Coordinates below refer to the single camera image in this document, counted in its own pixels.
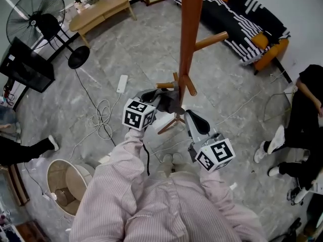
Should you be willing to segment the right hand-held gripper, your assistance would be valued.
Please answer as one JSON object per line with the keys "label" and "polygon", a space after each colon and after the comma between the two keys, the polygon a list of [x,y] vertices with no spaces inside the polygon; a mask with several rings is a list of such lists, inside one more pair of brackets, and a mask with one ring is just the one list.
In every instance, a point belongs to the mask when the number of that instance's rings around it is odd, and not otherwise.
{"label": "right hand-held gripper", "polygon": [[[208,121],[190,109],[185,111],[184,121],[190,137],[193,124],[202,135],[206,135],[210,131]],[[192,161],[199,163],[207,172],[225,167],[236,157],[230,140],[224,138],[222,133],[215,133],[200,142],[192,142],[188,151]]]}

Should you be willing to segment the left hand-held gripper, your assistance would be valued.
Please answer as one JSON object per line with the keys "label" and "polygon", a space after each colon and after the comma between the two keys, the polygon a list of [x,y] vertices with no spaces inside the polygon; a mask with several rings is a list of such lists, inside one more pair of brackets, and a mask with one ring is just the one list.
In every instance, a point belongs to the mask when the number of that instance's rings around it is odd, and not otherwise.
{"label": "left hand-held gripper", "polygon": [[156,120],[157,107],[163,92],[167,89],[147,89],[128,99],[123,109],[122,124],[141,131]]}

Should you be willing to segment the grey cap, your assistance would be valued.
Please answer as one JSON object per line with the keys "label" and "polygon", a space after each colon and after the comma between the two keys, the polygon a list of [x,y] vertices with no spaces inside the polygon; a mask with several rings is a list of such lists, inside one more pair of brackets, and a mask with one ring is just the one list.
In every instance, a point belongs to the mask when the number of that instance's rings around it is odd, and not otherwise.
{"label": "grey cap", "polygon": [[176,113],[183,115],[185,110],[180,106],[180,92],[177,82],[173,82],[174,88],[156,89],[153,96],[153,106],[160,112],[167,112],[169,114]]}

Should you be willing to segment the brown wooden coat rack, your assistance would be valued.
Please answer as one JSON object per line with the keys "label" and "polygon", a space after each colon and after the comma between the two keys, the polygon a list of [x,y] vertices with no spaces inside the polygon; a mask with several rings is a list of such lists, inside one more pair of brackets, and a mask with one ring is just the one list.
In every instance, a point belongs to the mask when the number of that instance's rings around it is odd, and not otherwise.
{"label": "brown wooden coat rack", "polygon": [[199,42],[196,41],[200,22],[203,0],[182,0],[182,24],[181,24],[181,45],[179,71],[173,73],[174,82],[157,83],[156,88],[175,89],[179,92],[179,107],[182,107],[185,91],[188,90],[191,96],[197,95],[197,91],[189,77],[193,55],[205,47],[229,38],[226,31],[210,36]]}

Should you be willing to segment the person's left forearm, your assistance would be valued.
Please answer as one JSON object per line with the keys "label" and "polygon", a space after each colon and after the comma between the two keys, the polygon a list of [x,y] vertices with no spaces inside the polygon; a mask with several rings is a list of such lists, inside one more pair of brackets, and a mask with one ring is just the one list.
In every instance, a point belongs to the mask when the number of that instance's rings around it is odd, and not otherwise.
{"label": "person's left forearm", "polygon": [[144,131],[130,129],[125,140],[111,152],[110,160],[99,165],[82,199],[79,210],[95,212],[107,204],[133,215],[136,197],[142,192],[144,163],[140,159]]}

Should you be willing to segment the white power strip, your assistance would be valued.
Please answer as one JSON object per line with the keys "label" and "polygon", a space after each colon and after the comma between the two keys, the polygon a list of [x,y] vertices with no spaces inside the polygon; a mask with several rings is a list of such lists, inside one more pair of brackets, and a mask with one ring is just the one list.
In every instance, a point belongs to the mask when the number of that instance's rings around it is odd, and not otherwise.
{"label": "white power strip", "polygon": [[118,93],[122,94],[125,92],[127,81],[128,81],[128,75],[121,75],[120,76],[119,83],[117,86]]}

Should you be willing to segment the person's right shoe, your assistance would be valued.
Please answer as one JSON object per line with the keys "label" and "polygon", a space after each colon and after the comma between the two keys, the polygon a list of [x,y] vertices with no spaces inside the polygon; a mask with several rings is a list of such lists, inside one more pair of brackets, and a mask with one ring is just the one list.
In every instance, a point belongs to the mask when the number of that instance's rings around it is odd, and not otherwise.
{"label": "person's right shoe", "polygon": [[179,153],[174,153],[172,155],[172,164],[174,166],[174,170],[177,170],[184,163],[183,156]]}

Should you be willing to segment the person's shoe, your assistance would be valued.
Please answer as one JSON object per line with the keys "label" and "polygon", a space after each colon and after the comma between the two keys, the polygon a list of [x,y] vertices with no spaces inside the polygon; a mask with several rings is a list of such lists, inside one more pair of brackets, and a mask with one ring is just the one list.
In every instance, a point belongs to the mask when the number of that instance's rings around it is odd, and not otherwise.
{"label": "person's shoe", "polygon": [[173,169],[173,156],[171,154],[166,154],[163,158],[163,166],[165,171],[172,172]]}
{"label": "person's shoe", "polygon": [[184,163],[183,156],[179,153],[174,153],[172,155],[172,164],[174,166],[174,170],[177,170]]}

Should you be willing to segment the person's left shoe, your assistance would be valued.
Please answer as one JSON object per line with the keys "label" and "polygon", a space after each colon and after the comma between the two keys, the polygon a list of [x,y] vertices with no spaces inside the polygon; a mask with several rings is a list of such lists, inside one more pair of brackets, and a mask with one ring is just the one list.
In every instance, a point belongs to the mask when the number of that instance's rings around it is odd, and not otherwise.
{"label": "person's left shoe", "polygon": [[166,154],[163,158],[163,166],[165,171],[172,172],[173,169],[173,156],[171,154]]}

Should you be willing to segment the person's pink striped shirt torso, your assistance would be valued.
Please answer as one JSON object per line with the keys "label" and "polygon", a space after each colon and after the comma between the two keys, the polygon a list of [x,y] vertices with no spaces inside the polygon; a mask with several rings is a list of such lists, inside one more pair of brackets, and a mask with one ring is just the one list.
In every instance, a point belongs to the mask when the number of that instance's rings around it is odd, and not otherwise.
{"label": "person's pink striped shirt torso", "polygon": [[78,210],[70,242],[266,242],[254,212],[234,203],[223,215],[206,197],[200,177],[173,173],[142,179],[133,215],[107,204]]}

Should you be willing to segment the light wooden coffee table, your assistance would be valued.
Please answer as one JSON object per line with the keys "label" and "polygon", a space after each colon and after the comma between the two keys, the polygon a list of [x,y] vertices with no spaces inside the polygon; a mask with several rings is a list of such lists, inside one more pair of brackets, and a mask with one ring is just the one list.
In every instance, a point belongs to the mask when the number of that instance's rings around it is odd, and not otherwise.
{"label": "light wooden coffee table", "polygon": [[73,17],[69,23],[69,29],[72,32],[78,32],[85,45],[90,47],[85,38],[85,34],[111,16],[123,10],[129,10],[133,20],[137,20],[129,0],[99,0]]}

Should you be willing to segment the black tower appliance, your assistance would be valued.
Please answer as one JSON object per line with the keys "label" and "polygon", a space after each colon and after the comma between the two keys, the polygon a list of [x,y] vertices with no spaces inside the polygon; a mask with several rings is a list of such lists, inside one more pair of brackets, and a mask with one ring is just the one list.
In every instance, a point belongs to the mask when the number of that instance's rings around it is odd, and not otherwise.
{"label": "black tower appliance", "polygon": [[0,73],[40,93],[55,80],[53,65],[17,37],[0,63]]}

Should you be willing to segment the black standing fan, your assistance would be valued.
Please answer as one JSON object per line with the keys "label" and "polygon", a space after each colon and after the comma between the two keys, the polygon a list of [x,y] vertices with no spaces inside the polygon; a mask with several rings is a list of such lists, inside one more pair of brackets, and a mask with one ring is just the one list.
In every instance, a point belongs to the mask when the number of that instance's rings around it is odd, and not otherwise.
{"label": "black standing fan", "polygon": [[63,30],[65,19],[64,0],[19,0],[12,6],[6,24],[6,35],[10,44],[21,41],[35,50],[41,42],[51,44],[59,41],[71,54],[68,66],[77,69],[87,61],[90,50],[87,46],[72,49],[59,34],[68,35]]}

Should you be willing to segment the black flat object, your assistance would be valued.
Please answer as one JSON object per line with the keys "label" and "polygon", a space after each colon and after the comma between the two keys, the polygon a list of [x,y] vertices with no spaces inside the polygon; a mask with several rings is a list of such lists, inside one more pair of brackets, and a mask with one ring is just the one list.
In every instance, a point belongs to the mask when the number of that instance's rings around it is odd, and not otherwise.
{"label": "black flat object", "polygon": [[296,242],[296,231],[301,226],[301,224],[301,218],[298,217],[288,228],[287,232],[282,235],[282,238],[278,242]]}

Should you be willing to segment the dark wooden furniture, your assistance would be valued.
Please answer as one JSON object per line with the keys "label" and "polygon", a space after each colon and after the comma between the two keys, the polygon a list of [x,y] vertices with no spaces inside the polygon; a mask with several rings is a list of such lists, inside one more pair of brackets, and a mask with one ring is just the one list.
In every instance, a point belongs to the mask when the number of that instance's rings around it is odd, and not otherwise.
{"label": "dark wooden furniture", "polygon": [[11,165],[5,173],[11,193],[19,206],[25,206],[30,198],[22,181],[16,164]]}

